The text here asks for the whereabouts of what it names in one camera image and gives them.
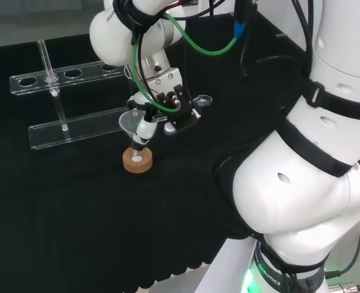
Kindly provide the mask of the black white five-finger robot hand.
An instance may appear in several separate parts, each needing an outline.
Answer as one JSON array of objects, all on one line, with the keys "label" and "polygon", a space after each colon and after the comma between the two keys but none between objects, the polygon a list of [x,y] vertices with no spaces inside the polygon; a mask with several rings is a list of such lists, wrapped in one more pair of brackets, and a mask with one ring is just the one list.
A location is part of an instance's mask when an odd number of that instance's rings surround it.
[{"label": "black white five-finger robot hand", "polygon": [[131,70],[131,74],[139,90],[129,98],[128,106],[143,112],[132,135],[132,149],[141,151],[147,146],[156,132],[159,116],[167,118],[164,130],[167,135],[179,132],[200,119],[201,109],[186,94],[178,68],[171,67],[148,79],[148,90],[136,69]]}]

